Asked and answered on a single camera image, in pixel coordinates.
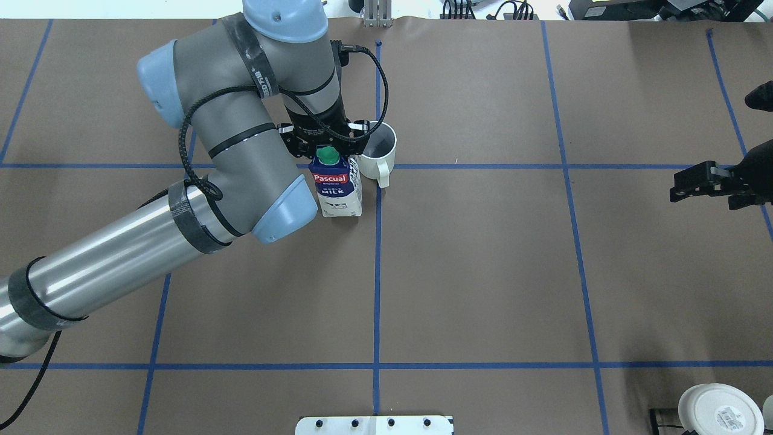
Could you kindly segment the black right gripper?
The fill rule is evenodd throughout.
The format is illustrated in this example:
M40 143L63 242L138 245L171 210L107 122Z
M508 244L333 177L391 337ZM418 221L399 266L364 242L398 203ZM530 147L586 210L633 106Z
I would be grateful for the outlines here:
M729 196L732 194L730 179L740 179L748 189L731 195L730 210L740 210L751 205L764 205L772 201L772 141L749 150L742 162L728 170L715 161L704 161L673 175L673 187L669 189L669 201L676 203L691 196Z

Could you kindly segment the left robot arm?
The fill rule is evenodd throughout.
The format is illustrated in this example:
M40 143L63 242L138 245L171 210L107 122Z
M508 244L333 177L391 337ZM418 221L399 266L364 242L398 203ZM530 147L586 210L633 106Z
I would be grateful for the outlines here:
M137 74L178 130L186 177L127 216L2 279L2 363L203 254L251 234L271 244L318 204L295 159L364 150L376 121L347 118L341 69L362 46L329 37L318 1L244 1L141 58Z

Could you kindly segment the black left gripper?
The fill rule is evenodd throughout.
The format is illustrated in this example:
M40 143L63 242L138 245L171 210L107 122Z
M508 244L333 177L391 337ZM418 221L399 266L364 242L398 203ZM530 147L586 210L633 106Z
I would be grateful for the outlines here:
M313 116L295 103L284 106L290 122L277 127L282 143L292 156L312 159L324 147L333 147L343 157L359 156L364 151L370 122L348 119L342 103L334 103Z

